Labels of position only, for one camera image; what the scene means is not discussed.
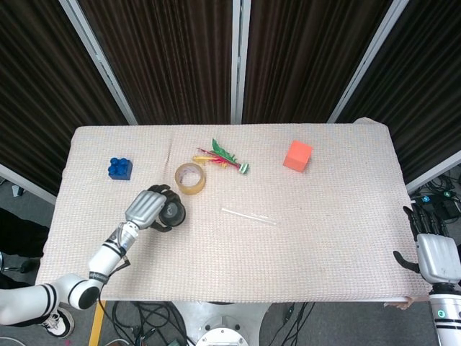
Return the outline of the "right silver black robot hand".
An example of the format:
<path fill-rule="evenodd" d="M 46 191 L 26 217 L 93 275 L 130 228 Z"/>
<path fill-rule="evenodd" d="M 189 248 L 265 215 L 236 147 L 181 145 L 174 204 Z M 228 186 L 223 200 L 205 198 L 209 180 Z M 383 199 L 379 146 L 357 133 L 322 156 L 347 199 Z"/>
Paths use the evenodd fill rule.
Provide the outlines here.
<path fill-rule="evenodd" d="M 409 262 L 394 251 L 396 262 L 403 268 L 419 274 L 428 284 L 457 285 L 460 283 L 460 255 L 449 236 L 446 223 L 435 213 L 412 205 L 403 212 L 410 223 L 416 246 L 417 261 Z"/>

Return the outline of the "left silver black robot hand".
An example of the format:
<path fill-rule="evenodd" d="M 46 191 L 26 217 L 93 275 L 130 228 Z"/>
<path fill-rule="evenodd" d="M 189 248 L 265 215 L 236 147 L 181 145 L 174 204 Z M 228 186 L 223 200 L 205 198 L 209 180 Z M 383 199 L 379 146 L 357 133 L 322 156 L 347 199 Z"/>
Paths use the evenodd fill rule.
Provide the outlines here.
<path fill-rule="evenodd" d="M 152 185 L 141 191 L 125 211 L 125 219 L 139 229 L 152 228 L 161 233 L 181 225 L 186 209 L 168 185 Z"/>

